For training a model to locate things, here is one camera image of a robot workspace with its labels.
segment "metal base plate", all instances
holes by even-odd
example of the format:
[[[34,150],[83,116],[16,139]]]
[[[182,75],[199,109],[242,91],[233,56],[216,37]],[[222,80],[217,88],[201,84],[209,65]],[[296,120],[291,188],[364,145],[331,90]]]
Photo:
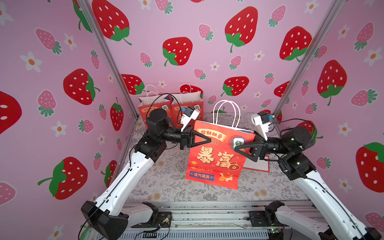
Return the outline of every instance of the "metal base plate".
[[[282,227],[283,224],[276,223],[273,226],[266,223],[265,221],[265,211],[249,211],[249,216],[256,219],[251,220],[253,227]]]
[[[156,228],[159,226],[161,227],[165,227],[165,228],[168,228],[171,224],[171,221],[169,221],[169,223],[165,223],[163,222],[163,220],[168,216],[168,215],[171,215],[171,219],[172,219],[172,212],[159,212],[159,215],[157,216],[157,220],[156,220],[156,223],[155,224],[152,224],[152,223],[139,223],[137,225],[134,225],[132,226],[131,228]]]

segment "green strawberry leaf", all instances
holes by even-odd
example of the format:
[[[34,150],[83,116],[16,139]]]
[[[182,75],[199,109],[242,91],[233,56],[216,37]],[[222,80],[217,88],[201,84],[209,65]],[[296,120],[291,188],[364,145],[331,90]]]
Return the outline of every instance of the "green strawberry leaf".
[[[143,92],[143,90],[144,90],[144,83],[143,82],[141,82],[140,83],[140,85],[135,85],[135,89],[136,89],[136,95],[138,95],[138,94],[141,94],[142,92]]]
[[[228,87],[225,83],[223,84],[223,90],[224,92],[221,94],[221,97],[223,96],[224,93],[226,93],[228,96],[233,96],[232,90],[233,87]]]

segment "black cable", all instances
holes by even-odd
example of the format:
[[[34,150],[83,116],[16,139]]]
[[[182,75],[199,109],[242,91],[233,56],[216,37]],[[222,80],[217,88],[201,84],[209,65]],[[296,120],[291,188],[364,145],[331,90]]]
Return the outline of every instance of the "black cable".
[[[167,225],[168,225],[168,233],[167,233],[167,235],[165,237],[163,237],[160,240],[163,240],[164,238],[166,238],[168,236],[169,232],[170,232],[170,221],[167,223]]]
[[[150,111],[152,105],[155,103],[156,100],[159,99],[159,97],[161,97],[161,96],[163,96],[163,95],[171,95],[171,96],[176,100],[177,104],[179,105],[179,112],[177,113],[177,119],[176,119],[176,122],[180,124],[181,122],[178,122],[178,120],[179,120],[179,115],[180,115],[180,113],[181,113],[181,106],[180,106],[180,103],[179,103],[179,101],[177,100],[177,98],[175,98],[175,96],[173,96],[173,95],[170,94],[170,93],[163,93],[163,94],[161,94],[160,96],[158,96],[158,97],[152,102],[151,106],[149,107],[149,109],[148,109],[148,111],[147,111],[147,114],[145,115],[145,119],[148,118],[148,113],[149,113],[149,111]]]
[[[268,132],[272,132],[275,129],[275,118],[272,118],[272,120],[273,120],[273,123],[271,123],[271,124],[273,124],[273,128],[271,131],[268,131]]]
[[[169,149],[172,149],[172,148],[174,148],[174,147],[176,147],[177,146],[177,143],[176,143],[176,145],[175,146],[173,146],[173,147],[170,147],[170,148],[166,148],[165,150],[169,150]]]

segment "pink strawberry print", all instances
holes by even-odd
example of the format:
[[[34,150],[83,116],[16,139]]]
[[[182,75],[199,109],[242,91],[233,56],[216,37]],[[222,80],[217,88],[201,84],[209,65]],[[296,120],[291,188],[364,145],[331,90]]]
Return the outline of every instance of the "pink strawberry print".
[[[140,53],[140,61],[146,66],[147,68],[152,67],[151,58],[148,56],[148,54],[141,52]]]
[[[229,69],[235,70],[241,64],[241,56],[236,56],[232,58],[231,64],[229,64]]]
[[[195,74],[195,77],[199,78],[200,80],[203,80],[207,77],[204,71],[201,69],[196,68],[193,73]]]
[[[56,101],[53,94],[49,90],[43,90],[37,97],[37,103],[40,105],[37,109],[40,115],[48,118],[55,113]]]
[[[311,115],[313,114],[313,112],[316,112],[316,110],[317,110],[316,103],[308,104],[308,106],[305,109],[305,113]]]
[[[118,138],[118,139],[116,140],[116,144],[118,145],[118,150],[121,151],[122,142],[121,142],[121,139],[120,139],[120,138]]]
[[[373,23],[369,22],[361,29],[356,37],[355,50],[359,51],[368,45],[368,40],[373,36]]]
[[[101,153],[97,152],[93,160],[93,169],[95,171],[99,170],[100,165],[101,165]]]
[[[157,8],[162,12],[164,11],[165,14],[171,14],[173,12],[172,3],[168,0],[155,0],[155,3]]]
[[[271,85],[273,83],[274,79],[275,79],[275,77],[273,76],[273,73],[268,73],[267,75],[265,75],[264,82],[267,85]]]
[[[377,212],[370,212],[365,215],[365,220],[378,231],[384,233],[384,216],[380,216]]]
[[[208,98],[208,104],[209,105],[212,105],[214,104],[215,102],[217,101],[217,96],[216,95],[212,95]]]
[[[268,105],[270,105],[272,102],[272,99],[265,100],[262,104],[262,108],[266,108]]]
[[[270,28],[274,28],[281,20],[283,20],[286,9],[287,7],[285,5],[281,5],[273,11],[271,15],[272,18],[268,20]]]
[[[379,94],[376,93],[376,90],[373,89],[369,89],[368,91],[361,90],[351,98],[351,103],[355,106],[363,107],[367,105],[367,103],[372,104],[376,101],[378,95]]]
[[[96,51],[94,49],[92,49],[92,51],[91,51],[91,62],[93,64],[93,66],[96,68],[96,70],[98,70],[99,66],[100,66],[100,61],[99,61],[98,55],[96,54]]]
[[[327,50],[328,50],[328,48],[324,45],[317,48],[314,55],[313,55],[314,58],[321,58],[322,56],[324,56],[324,54],[327,52]]]
[[[38,39],[40,40],[41,44],[43,44],[46,49],[52,50],[52,52],[57,55],[60,55],[62,53],[60,43],[58,41],[55,41],[55,38],[52,33],[41,28],[36,28],[35,33]]]
[[[326,157],[319,157],[319,158],[316,160],[316,164],[317,164],[317,166],[319,166],[321,169],[327,169],[327,168],[330,168],[330,167],[331,167],[331,161],[329,160],[329,158],[326,158]]]
[[[16,197],[16,189],[9,183],[0,181],[0,206]]]
[[[301,95],[305,96],[305,94],[307,94],[308,89],[309,89],[308,84],[309,84],[308,80],[305,80],[303,82],[303,86],[301,87]]]
[[[86,133],[88,133],[88,132],[92,131],[92,129],[93,129],[93,123],[91,123],[91,121],[88,120],[88,119],[81,120],[81,121],[79,122],[78,127],[79,127],[79,130],[80,130],[81,132],[86,132]]]
[[[205,38],[206,41],[210,41],[214,38],[214,32],[212,32],[211,28],[205,24],[199,25],[199,34],[200,37]]]
[[[103,104],[99,105],[100,117],[105,121],[107,119],[107,110]]]

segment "red strawberry print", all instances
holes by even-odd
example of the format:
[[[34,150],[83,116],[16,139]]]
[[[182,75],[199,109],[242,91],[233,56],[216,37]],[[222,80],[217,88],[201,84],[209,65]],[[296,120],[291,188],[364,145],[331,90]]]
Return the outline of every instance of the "red strawberry print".
[[[275,11],[271,14],[271,19],[268,20],[268,24],[270,28],[274,28],[278,25],[278,23],[283,20],[287,7],[285,5],[281,5],[276,8]]]
[[[145,88],[143,81],[135,75],[122,74],[121,75],[128,92],[132,95],[141,94]]]
[[[305,80],[305,81],[303,82],[303,86],[301,87],[301,95],[302,95],[302,96],[305,96],[305,94],[307,94],[308,89],[309,89],[308,84],[309,84],[308,80]]]
[[[273,73],[268,73],[267,75],[265,75],[264,77],[264,82],[267,84],[267,85],[271,85],[275,79],[275,77],[273,76]]]
[[[195,77],[199,78],[200,80],[203,80],[207,77],[204,71],[201,69],[196,68],[193,73],[195,74]]]
[[[241,47],[249,43],[256,32],[258,13],[254,7],[246,7],[236,14],[225,26],[225,37],[232,47]]]
[[[332,96],[336,96],[347,83],[347,73],[336,60],[327,62],[321,72],[317,83],[317,92],[323,98],[329,98],[328,106],[331,104]]]
[[[368,45],[368,40],[373,36],[373,23],[369,22],[361,29],[356,37],[355,50],[359,51]]]
[[[14,125],[22,116],[22,109],[15,98],[0,91],[0,134]]]
[[[316,103],[308,104],[308,106],[305,109],[305,113],[311,115],[313,114],[313,112],[316,112],[316,110],[317,110]]]
[[[367,103],[372,104],[374,101],[376,101],[378,95],[379,94],[376,93],[376,90],[373,89],[369,89],[368,91],[361,90],[351,98],[351,103],[353,105],[363,107],[367,105]]]
[[[229,64],[229,69],[235,70],[241,64],[241,56],[236,56],[232,58],[231,64]]]
[[[365,215],[365,220],[367,220],[372,227],[384,233],[384,216],[380,216],[377,212],[370,212]]]
[[[228,78],[224,81],[223,90],[224,92],[221,94],[227,94],[228,96],[237,96],[240,93],[244,92],[244,89],[248,86],[249,79],[247,77],[233,77]]]
[[[89,133],[93,129],[93,123],[88,119],[81,120],[78,127],[81,132]]]
[[[283,113],[280,111],[279,114],[276,117],[277,122],[280,124],[280,122],[283,120]]]
[[[127,17],[117,7],[107,0],[93,0],[92,10],[104,37],[114,41],[125,40],[129,36],[129,22]]]
[[[300,124],[297,125],[298,127],[305,127],[306,129],[308,129],[308,131],[313,134],[313,138],[312,138],[312,141],[316,142],[316,138],[318,139],[321,139],[323,138],[323,136],[321,137],[317,137],[317,129],[316,127],[313,125],[313,122],[312,121],[309,121],[309,122],[302,122]]]
[[[208,98],[208,104],[209,105],[212,105],[214,104],[215,102],[217,101],[217,96],[216,95],[212,95]]]
[[[200,98],[203,99],[203,90],[201,88],[189,85],[189,84],[184,84],[180,87],[180,92],[187,92],[187,93],[195,93],[195,92],[201,92]]]
[[[100,117],[105,121],[107,119],[107,110],[103,104],[99,105]]]
[[[168,0],[155,0],[155,3],[157,5],[157,8],[164,12],[165,14],[171,14],[172,13],[172,3],[169,2]]]
[[[114,103],[109,111],[111,116],[111,121],[115,131],[119,131],[122,125],[122,120],[124,118],[124,112],[121,105],[118,103],[118,98],[116,98],[116,103]]]
[[[77,0],[72,0],[72,3],[73,3],[73,8],[74,8],[74,11],[75,11],[76,15],[80,18],[79,30],[81,30],[80,24],[83,23],[84,28],[87,29],[89,32],[92,32],[92,30],[91,30],[87,20],[84,17],[83,11],[81,10]]]
[[[95,157],[93,160],[93,169],[95,169],[95,171],[99,170],[100,165],[101,165],[101,153],[98,152],[95,154]]]
[[[356,152],[362,183],[375,192],[384,192],[384,145],[372,142]]]
[[[278,97],[282,97],[285,90],[287,89],[288,87],[288,84],[289,84],[289,81],[288,82],[285,82],[283,84],[281,84],[280,86],[278,86],[277,88],[275,88],[275,90],[273,91],[273,93],[278,96]]]
[[[268,114],[271,114],[271,111],[270,110],[267,110],[267,109],[265,109],[265,110],[263,110],[263,111],[261,111],[261,112],[266,112],[266,113],[268,113]]]
[[[309,44],[312,41],[312,36],[305,29],[296,26],[289,30],[285,35],[283,44],[280,48],[280,58],[283,60],[291,61],[307,51]]]
[[[267,99],[263,102],[263,104],[261,105],[262,108],[266,108],[268,105],[270,105],[272,102],[272,99]]]
[[[328,158],[319,157],[316,160],[317,166],[319,166],[321,169],[327,169],[331,167],[331,161]]]
[[[199,34],[200,37],[204,38],[206,41],[210,41],[214,38],[214,32],[212,32],[211,28],[205,24],[199,25]]]
[[[63,81],[64,92],[73,100],[78,101],[84,105],[90,105],[95,96],[96,90],[100,89],[94,87],[93,79],[84,69],[76,69],[65,77]]]
[[[328,48],[326,46],[321,46],[319,48],[316,49],[316,51],[314,52],[314,57],[315,58],[321,58],[322,56],[324,56],[324,54],[327,52]]]
[[[191,40],[186,37],[167,39],[163,43],[163,55],[167,59],[164,66],[167,66],[168,61],[176,66],[186,64],[191,55],[192,47]]]
[[[16,197],[16,189],[9,183],[0,181],[0,206]]]
[[[62,53],[60,43],[55,41],[55,37],[52,33],[41,28],[36,28],[35,33],[41,44],[43,44],[46,49],[52,50],[52,52],[57,55]]]
[[[109,187],[109,185],[111,184],[112,176],[115,173],[116,165],[117,165],[117,162],[115,160],[112,160],[108,164],[107,168],[105,169],[105,173],[101,171],[101,174],[105,175],[104,183],[105,183],[105,186],[107,187]]]
[[[118,145],[118,150],[121,151],[121,148],[122,148],[122,142],[121,142],[121,139],[120,139],[120,138],[118,138],[118,139],[116,140],[116,144]]]
[[[151,58],[148,56],[148,54],[141,52],[140,53],[140,61],[146,66],[147,68],[152,67]]]
[[[96,70],[98,70],[99,66],[100,66],[100,61],[99,61],[98,55],[96,54],[96,51],[94,49],[92,49],[92,51],[91,51],[91,62],[93,64],[93,66],[96,68]]]
[[[43,179],[37,183],[41,185],[47,180],[52,180],[49,191],[58,200],[70,197],[79,190],[87,181],[87,169],[74,157],[67,157],[53,169],[53,177]]]
[[[44,117],[50,117],[55,113],[53,110],[56,107],[56,101],[53,94],[49,90],[43,90],[37,97],[37,103],[40,105],[38,111]]]

